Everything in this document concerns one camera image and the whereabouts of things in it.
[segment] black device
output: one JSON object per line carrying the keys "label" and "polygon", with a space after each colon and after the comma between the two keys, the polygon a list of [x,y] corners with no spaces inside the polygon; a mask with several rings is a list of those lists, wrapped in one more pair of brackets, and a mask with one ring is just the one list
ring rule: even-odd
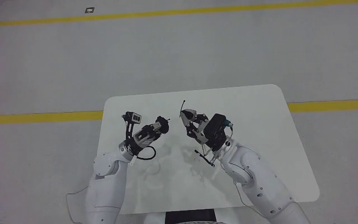
{"label": "black device", "polygon": [[215,114],[203,130],[205,138],[208,139],[206,145],[209,146],[213,152],[219,150],[226,141],[224,131],[226,121],[226,116]]}

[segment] gray floor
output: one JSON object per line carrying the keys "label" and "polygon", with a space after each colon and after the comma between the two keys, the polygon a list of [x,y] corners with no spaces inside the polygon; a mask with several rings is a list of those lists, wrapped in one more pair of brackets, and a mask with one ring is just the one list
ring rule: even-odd
{"label": "gray floor", "polygon": [[[262,1],[259,3],[287,2]],[[250,4],[0,1],[0,20]],[[102,110],[111,96],[274,83],[287,102],[358,99],[358,5],[0,27],[0,114]],[[293,114],[321,196],[312,223],[358,223],[358,111]],[[0,223],[70,223],[101,122],[0,125]],[[71,197],[83,219],[84,194]],[[265,223],[238,208],[243,223]],[[118,223],[141,223],[120,216]]]}

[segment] black cable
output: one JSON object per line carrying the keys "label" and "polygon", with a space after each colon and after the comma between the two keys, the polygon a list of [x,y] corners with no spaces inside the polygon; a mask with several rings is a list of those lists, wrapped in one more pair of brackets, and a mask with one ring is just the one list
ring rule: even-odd
{"label": "black cable", "polygon": [[197,154],[199,154],[199,156],[200,156],[201,158],[203,158],[203,159],[205,160],[205,162],[207,162],[208,164],[210,164],[210,166],[215,167],[215,165],[212,164],[207,158],[205,158],[205,156],[202,155],[198,150],[194,150],[194,152],[197,153]]}
{"label": "black cable", "polygon": [[156,149],[153,146],[146,146],[145,148],[151,148],[154,151],[154,155],[152,157],[149,157],[149,158],[142,158],[142,157],[139,157],[139,156],[137,156],[136,158],[138,160],[152,160],[152,159],[154,159],[155,156],[157,155]]}
{"label": "black cable", "polygon": [[81,222],[75,222],[75,221],[73,221],[72,216],[71,216],[71,213],[70,213],[70,211],[69,211],[69,207],[68,207],[67,196],[78,194],[78,193],[80,193],[80,192],[86,190],[87,188],[88,188],[88,186],[85,187],[85,188],[83,188],[82,190],[79,190],[79,191],[75,192],[75,193],[67,193],[67,194],[66,194],[66,197],[65,197],[65,198],[66,198],[67,213],[68,213],[69,219],[71,220],[71,222],[72,222],[73,224],[82,224],[82,223],[81,223]]}

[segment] tabletop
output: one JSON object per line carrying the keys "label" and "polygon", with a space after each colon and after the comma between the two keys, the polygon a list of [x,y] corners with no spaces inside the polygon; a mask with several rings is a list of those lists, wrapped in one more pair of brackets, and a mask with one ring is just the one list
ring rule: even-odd
{"label": "tabletop", "polygon": [[[106,101],[97,154],[118,150],[125,139],[121,116],[126,111],[142,116],[133,133],[154,123],[157,116],[170,119],[169,132],[152,144],[156,157],[129,166],[120,214],[243,206],[232,179],[219,163],[211,167],[194,152],[202,149],[186,135],[179,118],[184,100],[183,109],[194,109],[209,119],[215,113],[225,115],[234,124],[232,138],[259,153],[297,202],[317,200],[319,188],[281,89],[276,85],[217,88]],[[152,151],[144,149],[140,155],[151,156]],[[251,204],[242,195],[243,201]]]}

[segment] cable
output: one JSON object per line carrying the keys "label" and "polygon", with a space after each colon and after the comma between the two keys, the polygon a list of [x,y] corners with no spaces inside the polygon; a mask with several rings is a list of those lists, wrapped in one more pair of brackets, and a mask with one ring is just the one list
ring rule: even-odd
{"label": "cable", "polygon": [[69,211],[69,207],[68,207],[67,196],[78,194],[78,193],[80,193],[80,192],[86,190],[87,188],[88,188],[88,186],[85,187],[85,188],[83,188],[82,190],[79,190],[79,191],[75,192],[75,193],[67,193],[67,194],[66,194],[66,197],[65,197],[65,198],[66,198],[67,213],[68,213],[68,216],[69,216],[69,218],[70,218],[70,220],[71,220],[71,222],[72,222],[73,224],[82,224],[82,223],[81,223],[81,222],[75,222],[75,221],[73,221],[72,216],[71,216],[71,213],[70,213],[70,211]]}
{"label": "cable", "polygon": [[239,196],[240,196],[240,201],[241,203],[248,207],[249,209],[253,210],[254,212],[256,212],[259,216],[261,216],[262,218],[266,219],[260,212],[256,211],[255,209],[251,208],[250,206],[248,206],[247,204],[245,204],[243,201],[242,201],[242,198],[241,198],[241,194],[240,194],[240,191],[239,191],[239,188],[237,187],[237,184],[236,184],[236,181],[234,180],[234,185],[236,187],[236,190],[237,190],[237,193],[239,193]]}
{"label": "cable", "polygon": [[154,155],[152,157],[149,157],[149,158],[142,158],[142,157],[139,157],[139,156],[137,156],[136,158],[138,160],[152,160],[152,159],[154,159],[155,156],[157,155],[156,149],[153,146],[146,146],[145,148],[151,148],[154,151]]}

